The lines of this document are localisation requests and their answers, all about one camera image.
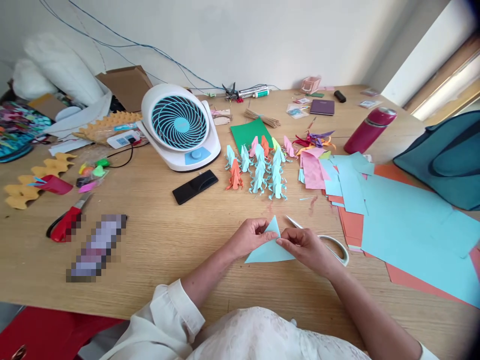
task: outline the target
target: red cup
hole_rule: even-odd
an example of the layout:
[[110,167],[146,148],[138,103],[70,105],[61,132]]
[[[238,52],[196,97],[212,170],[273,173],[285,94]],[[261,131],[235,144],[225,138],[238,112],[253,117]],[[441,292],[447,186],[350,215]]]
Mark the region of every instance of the red cup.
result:
[[70,185],[68,182],[63,181],[61,178],[54,175],[47,175],[41,178],[46,183],[42,183],[40,186],[37,186],[39,189],[49,191],[57,195],[65,195],[70,190],[74,188],[73,185]]

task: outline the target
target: bundle of sticks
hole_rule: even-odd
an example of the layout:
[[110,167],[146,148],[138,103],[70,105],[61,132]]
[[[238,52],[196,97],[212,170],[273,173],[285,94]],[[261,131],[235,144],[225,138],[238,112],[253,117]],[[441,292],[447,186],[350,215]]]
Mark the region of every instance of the bundle of sticks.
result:
[[272,128],[278,128],[281,125],[280,121],[278,121],[277,119],[274,119],[273,117],[257,114],[255,111],[252,111],[249,108],[245,110],[245,116],[250,119],[260,118],[265,124],[270,125]]

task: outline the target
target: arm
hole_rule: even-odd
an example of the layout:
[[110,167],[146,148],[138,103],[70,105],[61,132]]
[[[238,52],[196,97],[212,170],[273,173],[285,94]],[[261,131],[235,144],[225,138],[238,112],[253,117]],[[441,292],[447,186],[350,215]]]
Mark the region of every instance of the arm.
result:
[[247,219],[200,266],[170,285],[159,285],[153,299],[130,318],[130,325],[101,360],[186,359],[205,320],[198,308],[230,265],[277,234],[265,232],[267,219]]
[[373,360],[422,357],[420,343],[375,302],[312,230],[287,228],[277,243],[331,282]]

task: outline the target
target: person's right hand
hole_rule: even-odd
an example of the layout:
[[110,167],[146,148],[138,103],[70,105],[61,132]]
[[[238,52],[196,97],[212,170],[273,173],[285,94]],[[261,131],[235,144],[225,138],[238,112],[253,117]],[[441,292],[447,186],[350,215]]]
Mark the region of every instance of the person's right hand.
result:
[[330,281],[345,271],[343,264],[310,229],[288,227],[276,243],[306,267]]

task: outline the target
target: person's left hand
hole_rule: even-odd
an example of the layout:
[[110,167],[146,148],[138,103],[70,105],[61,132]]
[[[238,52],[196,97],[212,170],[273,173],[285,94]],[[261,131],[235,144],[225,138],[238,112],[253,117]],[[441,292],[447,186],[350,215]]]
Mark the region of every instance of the person's left hand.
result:
[[264,232],[269,221],[264,217],[245,220],[223,246],[235,259],[250,254],[260,245],[277,238],[275,231]]

